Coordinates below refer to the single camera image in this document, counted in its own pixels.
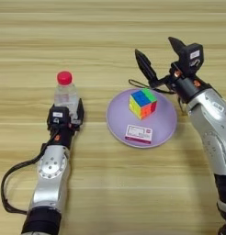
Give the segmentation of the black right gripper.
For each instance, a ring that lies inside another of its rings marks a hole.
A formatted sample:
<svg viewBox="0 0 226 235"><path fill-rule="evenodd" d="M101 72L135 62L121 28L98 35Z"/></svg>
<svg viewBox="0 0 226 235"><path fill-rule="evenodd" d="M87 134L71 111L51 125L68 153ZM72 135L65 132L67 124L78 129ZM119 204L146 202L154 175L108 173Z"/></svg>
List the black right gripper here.
<svg viewBox="0 0 226 235"><path fill-rule="evenodd" d="M180 39L173 37L169 37L168 39L179 60L184 61L186 59L186 45ZM151 66L151 62L144 53L135 50L135 57L141 72L147 78L151 87L158 87L165 84L170 91L177 93L178 97L184 103L189 103L201 92L210 88L210 84L205 83L196 75L185 77L176 63L171 64L169 74L158 79L156 72Z"/></svg>

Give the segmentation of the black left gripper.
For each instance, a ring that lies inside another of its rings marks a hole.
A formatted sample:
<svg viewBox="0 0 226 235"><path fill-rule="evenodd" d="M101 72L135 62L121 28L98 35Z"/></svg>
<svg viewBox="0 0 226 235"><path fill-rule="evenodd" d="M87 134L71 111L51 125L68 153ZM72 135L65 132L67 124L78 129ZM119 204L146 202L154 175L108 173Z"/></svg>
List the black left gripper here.
<svg viewBox="0 0 226 235"><path fill-rule="evenodd" d="M49 131L51 133L50 145L62 145L70 147L76 131L80 130L84 121L85 111L82 99L79 99L77 108L77 120L74 123L50 123Z"/></svg>

